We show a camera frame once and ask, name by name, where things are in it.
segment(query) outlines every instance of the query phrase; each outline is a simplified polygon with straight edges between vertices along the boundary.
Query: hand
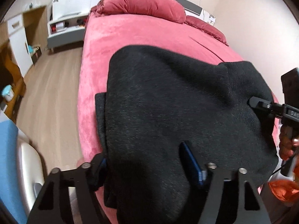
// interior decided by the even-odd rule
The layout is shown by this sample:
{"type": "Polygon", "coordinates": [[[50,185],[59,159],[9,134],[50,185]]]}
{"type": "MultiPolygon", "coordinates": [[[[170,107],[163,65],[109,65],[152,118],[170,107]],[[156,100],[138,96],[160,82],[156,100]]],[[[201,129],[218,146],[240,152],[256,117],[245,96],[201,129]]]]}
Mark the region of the hand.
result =
{"type": "Polygon", "coordinates": [[[294,139],[289,139],[286,135],[286,126],[282,126],[279,135],[280,143],[279,143],[279,155],[282,160],[286,161],[290,156],[294,154],[292,147],[299,146],[299,136],[295,137],[294,139]]]}

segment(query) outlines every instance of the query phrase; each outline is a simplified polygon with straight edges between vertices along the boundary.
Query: white cabinet door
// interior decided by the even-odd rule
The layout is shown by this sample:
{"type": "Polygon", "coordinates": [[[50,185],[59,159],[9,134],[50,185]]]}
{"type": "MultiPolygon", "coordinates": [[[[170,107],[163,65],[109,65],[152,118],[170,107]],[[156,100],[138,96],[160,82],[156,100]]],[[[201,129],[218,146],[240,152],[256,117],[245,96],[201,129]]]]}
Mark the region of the white cabinet door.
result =
{"type": "Polygon", "coordinates": [[[33,65],[31,56],[28,52],[25,28],[22,27],[17,32],[12,34],[9,37],[9,41],[17,65],[20,68],[22,76],[24,77],[29,68],[33,65]]]}

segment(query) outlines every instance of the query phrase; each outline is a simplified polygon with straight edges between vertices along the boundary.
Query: white container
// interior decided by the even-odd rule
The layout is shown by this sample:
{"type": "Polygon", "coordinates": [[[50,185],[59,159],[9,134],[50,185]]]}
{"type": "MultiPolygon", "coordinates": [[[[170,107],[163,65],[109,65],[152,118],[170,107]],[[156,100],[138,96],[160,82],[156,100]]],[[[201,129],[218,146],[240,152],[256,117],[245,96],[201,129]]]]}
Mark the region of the white container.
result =
{"type": "Polygon", "coordinates": [[[13,97],[14,97],[13,89],[10,85],[7,85],[3,90],[2,90],[2,97],[6,99],[7,102],[10,102],[13,97]]]}

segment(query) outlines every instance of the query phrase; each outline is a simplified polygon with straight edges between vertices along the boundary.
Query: blue cushion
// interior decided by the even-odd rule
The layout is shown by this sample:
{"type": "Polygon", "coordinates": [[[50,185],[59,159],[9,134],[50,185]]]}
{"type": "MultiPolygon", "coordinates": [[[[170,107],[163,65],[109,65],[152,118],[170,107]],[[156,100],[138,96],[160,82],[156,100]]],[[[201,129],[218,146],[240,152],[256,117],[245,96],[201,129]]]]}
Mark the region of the blue cushion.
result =
{"type": "Polygon", "coordinates": [[[17,136],[18,128],[11,120],[0,122],[0,198],[15,220],[26,224],[17,177],[17,136]]]}

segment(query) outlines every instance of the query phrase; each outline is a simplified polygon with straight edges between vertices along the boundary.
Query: pillow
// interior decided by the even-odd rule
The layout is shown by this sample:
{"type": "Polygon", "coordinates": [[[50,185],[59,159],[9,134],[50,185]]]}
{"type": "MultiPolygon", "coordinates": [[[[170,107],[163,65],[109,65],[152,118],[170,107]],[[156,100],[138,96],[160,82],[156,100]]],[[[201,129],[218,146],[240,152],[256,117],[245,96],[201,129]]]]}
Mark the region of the pillow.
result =
{"type": "Polygon", "coordinates": [[[176,0],[101,0],[95,12],[96,16],[124,13],[149,15],[179,24],[186,20],[185,10],[176,0]]]}
{"type": "Polygon", "coordinates": [[[197,28],[203,32],[205,32],[208,35],[211,35],[216,40],[219,40],[220,42],[224,43],[225,45],[229,46],[226,38],[223,33],[221,33],[218,29],[213,27],[212,25],[206,23],[205,21],[202,21],[196,17],[193,16],[186,16],[185,24],[188,24],[194,28],[197,28]]]}

